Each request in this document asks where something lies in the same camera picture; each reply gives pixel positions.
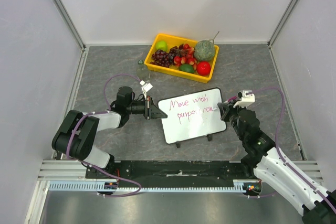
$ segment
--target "green apple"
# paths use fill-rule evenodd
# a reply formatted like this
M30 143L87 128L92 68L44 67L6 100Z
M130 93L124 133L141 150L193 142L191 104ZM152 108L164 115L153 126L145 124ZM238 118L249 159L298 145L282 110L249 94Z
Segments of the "green apple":
M158 41L158 42L155 44L155 48L156 48L157 50L161 49L162 51L167 52L168 46L167 46L166 41L164 41L164 40L160 40L160 41Z

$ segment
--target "cantaloupe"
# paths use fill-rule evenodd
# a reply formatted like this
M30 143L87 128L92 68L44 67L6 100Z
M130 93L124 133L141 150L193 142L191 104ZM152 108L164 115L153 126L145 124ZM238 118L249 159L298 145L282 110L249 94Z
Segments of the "cantaloupe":
M199 41L196 46L195 46L195 52L194 52L194 57L198 61L211 61L216 54L216 49L214 46L215 38L216 36L211 39L212 42L209 40L201 40Z

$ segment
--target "yellow basket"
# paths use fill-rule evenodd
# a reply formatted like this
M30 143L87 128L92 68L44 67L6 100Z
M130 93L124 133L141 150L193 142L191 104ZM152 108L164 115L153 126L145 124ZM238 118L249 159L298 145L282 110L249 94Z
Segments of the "yellow basket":
M200 76L199 74L197 74L197 72L187 73L187 72L179 71L178 68L174 65L171 65L169 68L165 68L165 67L150 64L151 62L153 62L152 54L154 54L155 51L156 51L155 44L156 44L156 42L158 42L160 40L166 41L166 43L168 45L168 49L170 49L174 46L179 46L180 44L184 44L184 43L188 43L189 46L191 46L191 47L195 47L196 44L197 44L197 41L195 41L195 40L175 37L175 36L171 36L171 35L167 35L167 34L158 34L155 38L155 41L154 41L152 47L151 47L151 50L149 51L149 53L148 53L148 55L145 59L145 65L147 65L147 67L150 70L161 72L161 73L171 74L172 76L178 76L178 77L182 77L182 78L193 80L193 81L199 81L199 82L202 82L202 83L208 83L208 81L211 80L212 74L214 72L215 64L216 64L217 55L218 55L218 52L219 52L219 47L217 45L215 45L215 49L216 49L215 57L212 61L209 61L209 64L211 65L210 73L207 76Z

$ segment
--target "avocado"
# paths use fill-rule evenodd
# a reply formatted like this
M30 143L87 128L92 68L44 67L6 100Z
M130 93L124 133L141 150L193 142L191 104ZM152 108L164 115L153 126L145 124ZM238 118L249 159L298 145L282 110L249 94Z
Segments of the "avocado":
M193 66L190 65L190 64L180 65L180 70L183 71L183 72L187 72L187 73L194 73L195 72Z

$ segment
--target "whiteboard stand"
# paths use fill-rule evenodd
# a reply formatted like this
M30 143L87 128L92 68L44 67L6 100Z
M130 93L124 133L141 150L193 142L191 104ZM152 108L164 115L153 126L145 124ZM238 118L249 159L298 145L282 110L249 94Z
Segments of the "whiteboard stand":
M162 119L165 141L181 147L181 142L206 136L210 142L213 134L226 130L217 107L223 102L219 88L197 91L158 101L160 110L168 115Z

